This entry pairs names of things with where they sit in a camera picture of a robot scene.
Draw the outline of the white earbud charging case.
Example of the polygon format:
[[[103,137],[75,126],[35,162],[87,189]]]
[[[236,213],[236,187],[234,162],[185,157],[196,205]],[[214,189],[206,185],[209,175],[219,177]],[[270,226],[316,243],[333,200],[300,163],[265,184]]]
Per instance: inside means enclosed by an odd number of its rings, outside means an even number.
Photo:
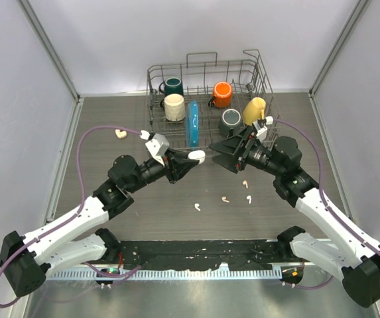
[[[188,153],[187,159],[196,160],[198,164],[202,164],[206,159],[206,153],[203,150],[194,150]]]

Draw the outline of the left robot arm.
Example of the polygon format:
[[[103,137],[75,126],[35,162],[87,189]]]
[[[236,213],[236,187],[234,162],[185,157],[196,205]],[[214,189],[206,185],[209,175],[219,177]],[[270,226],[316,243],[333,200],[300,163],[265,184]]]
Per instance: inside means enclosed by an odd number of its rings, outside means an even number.
[[[75,209],[39,229],[20,235],[12,231],[3,238],[0,277],[5,276],[17,298],[37,290],[55,273],[83,262],[114,263],[120,244],[107,229],[99,228],[82,240],[77,237],[124,212],[134,200],[132,193],[166,178],[174,184],[204,162],[202,150],[183,152],[167,148],[161,155],[138,164],[121,155],[113,161],[107,180]]]

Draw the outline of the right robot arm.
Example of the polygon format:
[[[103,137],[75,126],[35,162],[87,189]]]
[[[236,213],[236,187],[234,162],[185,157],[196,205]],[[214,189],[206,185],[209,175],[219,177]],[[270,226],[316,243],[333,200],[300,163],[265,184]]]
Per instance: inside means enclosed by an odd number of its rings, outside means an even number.
[[[214,142],[212,160],[230,172],[252,166],[275,177],[273,187],[313,221],[332,241],[320,242],[300,227],[282,232],[277,254],[290,262],[296,257],[314,263],[340,281],[358,305],[368,308],[380,300],[380,242],[360,229],[326,196],[320,184],[300,166],[302,153],[296,140],[278,137],[271,149],[263,146],[253,128]]]

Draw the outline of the beige earbud charging case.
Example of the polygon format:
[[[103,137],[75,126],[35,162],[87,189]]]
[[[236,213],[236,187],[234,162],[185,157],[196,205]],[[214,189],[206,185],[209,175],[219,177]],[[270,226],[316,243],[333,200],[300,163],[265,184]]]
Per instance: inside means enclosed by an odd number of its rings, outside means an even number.
[[[118,139],[123,139],[127,137],[127,131],[115,129],[115,135]]]

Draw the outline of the grey mug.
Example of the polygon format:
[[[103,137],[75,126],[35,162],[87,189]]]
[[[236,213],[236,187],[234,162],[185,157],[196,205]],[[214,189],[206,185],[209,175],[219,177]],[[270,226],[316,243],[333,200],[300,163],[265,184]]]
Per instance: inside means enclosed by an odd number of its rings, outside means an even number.
[[[219,122],[219,131],[222,137],[229,138],[234,135],[241,124],[241,114],[236,109],[225,110]]]

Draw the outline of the blue plastic plate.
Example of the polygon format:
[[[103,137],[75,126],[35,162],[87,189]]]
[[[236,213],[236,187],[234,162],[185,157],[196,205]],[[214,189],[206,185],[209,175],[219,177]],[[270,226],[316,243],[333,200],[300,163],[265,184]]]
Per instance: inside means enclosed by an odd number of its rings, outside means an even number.
[[[186,142],[187,147],[198,147],[199,143],[199,107],[196,100],[186,106]]]

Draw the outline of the yellow mug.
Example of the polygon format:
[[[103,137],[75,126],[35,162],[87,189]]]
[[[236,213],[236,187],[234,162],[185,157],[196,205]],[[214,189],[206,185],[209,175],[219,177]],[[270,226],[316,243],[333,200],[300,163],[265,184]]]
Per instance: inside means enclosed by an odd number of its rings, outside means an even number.
[[[253,122],[264,119],[266,106],[266,101],[263,98],[254,97],[243,110],[243,123],[247,126],[251,126]]]

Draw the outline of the cream ribbed mug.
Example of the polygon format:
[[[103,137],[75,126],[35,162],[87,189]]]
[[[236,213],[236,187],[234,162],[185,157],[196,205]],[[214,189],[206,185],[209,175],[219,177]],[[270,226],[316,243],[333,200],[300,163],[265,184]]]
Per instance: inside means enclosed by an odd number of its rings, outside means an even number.
[[[172,122],[182,121],[185,118],[186,110],[184,97],[177,93],[167,95],[162,100],[166,120]]]

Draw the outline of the orange mug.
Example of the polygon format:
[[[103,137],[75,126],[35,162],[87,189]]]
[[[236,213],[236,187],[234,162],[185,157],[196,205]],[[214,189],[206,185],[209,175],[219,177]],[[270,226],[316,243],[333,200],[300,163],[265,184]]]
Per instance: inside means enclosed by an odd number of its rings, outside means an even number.
[[[233,95],[233,89],[230,83],[226,81],[217,82],[212,91],[212,97],[208,102],[209,107],[226,108],[230,105]]]

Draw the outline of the dark green mug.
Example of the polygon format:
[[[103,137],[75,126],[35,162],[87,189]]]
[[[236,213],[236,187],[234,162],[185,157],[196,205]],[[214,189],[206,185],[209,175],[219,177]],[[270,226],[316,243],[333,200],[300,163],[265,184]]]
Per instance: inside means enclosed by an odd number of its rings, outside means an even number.
[[[158,87],[158,90],[164,96],[171,94],[184,95],[184,88],[180,78],[171,77],[164,80]]]

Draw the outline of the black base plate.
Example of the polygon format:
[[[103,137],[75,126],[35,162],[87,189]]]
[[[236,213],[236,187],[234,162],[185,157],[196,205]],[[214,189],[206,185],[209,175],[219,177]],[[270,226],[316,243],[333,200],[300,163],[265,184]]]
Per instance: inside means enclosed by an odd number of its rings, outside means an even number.
[[[92,260],[90,264],[195,272],[217,270],[223,263],[238,271],[304,261],[276,240],[123,240],[113,260]]]

